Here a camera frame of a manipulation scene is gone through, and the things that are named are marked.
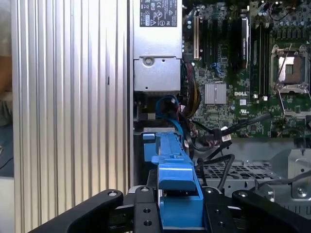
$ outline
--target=ribbed metal panel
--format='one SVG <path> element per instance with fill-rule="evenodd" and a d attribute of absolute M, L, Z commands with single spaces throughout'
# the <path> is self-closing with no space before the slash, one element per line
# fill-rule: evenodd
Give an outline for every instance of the ribbed metal panel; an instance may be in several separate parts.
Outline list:
<path fill-rule="evenodd" d="M 16 232 L 128 189 L 127 0 L 12 0 Z"/>
<path fill-rule="evenodd" d="M 226 104 L 227 86 L 225 83 L 205 84 L 205 104 Z"/>

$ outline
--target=pci slot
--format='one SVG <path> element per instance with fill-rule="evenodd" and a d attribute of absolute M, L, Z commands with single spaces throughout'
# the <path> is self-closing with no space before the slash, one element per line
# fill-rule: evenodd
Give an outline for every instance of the pci slot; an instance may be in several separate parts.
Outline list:
<path fill-rule="evenodd" d="M 249 50 L 249 23 L 248 18 L 242 18 L 242 41 L 241 41 L 241 69 L 247 69 L 248 65 L 248 50 Z"/>
<path fill-rule="evenodd" d="M 203 20 L 203 23 L 201 25 L 201 57 L 203 64 L 207 64 L 209 62 L 209 47 L 208 47 L 208 39 L 209 39 L 209 33 L 208 33 L 208 20 Z"/>
<path fill-rule="evenodd" d="M 200 18 L 198 16 L 193 17 L 193 59 L 200 59 Z"/>
<path fill-rule="evenodd" d="M 213 20 L 212 23 L 212 63 L 217 62 L 217 58 L 218 58 L 218 21 L 217 20 Z"/>

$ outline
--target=blue cable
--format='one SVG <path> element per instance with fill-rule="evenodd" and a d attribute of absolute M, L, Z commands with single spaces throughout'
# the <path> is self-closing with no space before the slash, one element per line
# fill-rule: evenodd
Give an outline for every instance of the blue cable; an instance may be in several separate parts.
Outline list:
<path fill-rule="evenodd" d="M 162 118 L 164 120 L 168 120 L 169 122 L 173 123 L 175 125 L 175 127 L 177 128 L 177 130 L 182 134 L 181 139 L 182 139 L 182 141 L 184 141 L 184 131 L 183 131 L 182 127 L 180 126 L 180 124 L 178 123 L 178 121 L 174 120 L 174 119 L 171 119 L 168 116 L 166 116 L 166 115 L 161 113 L 160 104 L 161 104 L 161 101 L 165 100 L 165 99 L 174 99 L 175 100 L 175 104 L 177 106 L 179 104 L 179 101 L 178 101 L 178 99 L 175 96 L 164 96 L 164 97 L 162 97 L 161 99 L 159 99 L 156 102 L 155 113 L 157 114 L 158 117 L 160 117 L 160 118 Z"/>

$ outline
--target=white barcode sticker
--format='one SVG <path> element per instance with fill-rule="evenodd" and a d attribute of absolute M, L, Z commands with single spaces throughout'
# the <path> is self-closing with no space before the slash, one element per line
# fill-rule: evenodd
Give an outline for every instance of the white barcode sticker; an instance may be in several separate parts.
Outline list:
<path fill-rule="evenodd" d="M 223 126 L 220 130 L 223 131 L 223 130 L 226 130 L 226 129 L 228 129 L 228 127 L 227 126 Z M 222 136 L 222 141 L 223 142 L 230 141 L 230 140 L 231 140 L 231 135 L 230 134 L 228 134 L 226 136 Z"/>
<path fill-rule="evenodd" d="M 146 15 L 145 20 L 146 20 L 145 21 L 146 26 L 150 26 L 150 16 Z"/>
<path fill-rule="evenodd" d="M 240 100 L 240 106 L 245 106 L 246 105 L 246 100 Z"/>

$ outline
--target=small sticker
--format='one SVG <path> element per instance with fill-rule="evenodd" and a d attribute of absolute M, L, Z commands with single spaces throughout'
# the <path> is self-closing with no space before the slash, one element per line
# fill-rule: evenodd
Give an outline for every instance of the small sticker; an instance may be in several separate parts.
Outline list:
<path fill-rule="evenodd" d="M 228 129 L 228 127 L 227 126 L 223 126 L 220 130 L 224 131 L 226 129 Z M 231 140 L 231 135 L 230 134 L 228 134 L 226 136 L 222 136 L 222 141 L 223 142 L 230 141 L 230 140 Z"/>
<path fill-rule="evenodd" d="M 177 0 L 140 0 L 141 27 L 177 27 Z"/>
<path fill-rule="evenodd" d="M 246 100 L 240 100 L 240 106 L 245 106 L 246 105 Z"/>

